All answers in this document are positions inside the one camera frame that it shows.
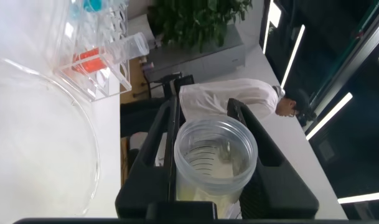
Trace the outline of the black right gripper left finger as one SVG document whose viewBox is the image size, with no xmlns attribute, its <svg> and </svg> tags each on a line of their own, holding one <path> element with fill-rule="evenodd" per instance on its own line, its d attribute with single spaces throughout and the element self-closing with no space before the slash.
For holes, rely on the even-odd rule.
<svg viewBox="0 0 379 224">
<path fill-rule="evenodd" d="M 128 178 L 116 197 L 118 218 L 145 218 L 148 205 L 175 201 L 174 141 L 179 129 L 179 116 L 179 100 L 175 96 L 161 105 Z M 163 133 L 167 133 L 164 163 L 155 166 Z"/>
</svg>

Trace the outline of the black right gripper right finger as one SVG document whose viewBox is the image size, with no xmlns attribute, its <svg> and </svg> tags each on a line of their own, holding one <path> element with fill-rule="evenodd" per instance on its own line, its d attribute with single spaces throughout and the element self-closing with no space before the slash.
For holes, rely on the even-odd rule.
<svg viewBox="0 0 379 224">
<path fill-rule="evenodd" d="M 230 98 L 227 115 L 244 124 L 258 146 L 256 169 L 240 195 L 243 219 L 313 219 L 319 201 L 244 103 Z"/>
</svg>

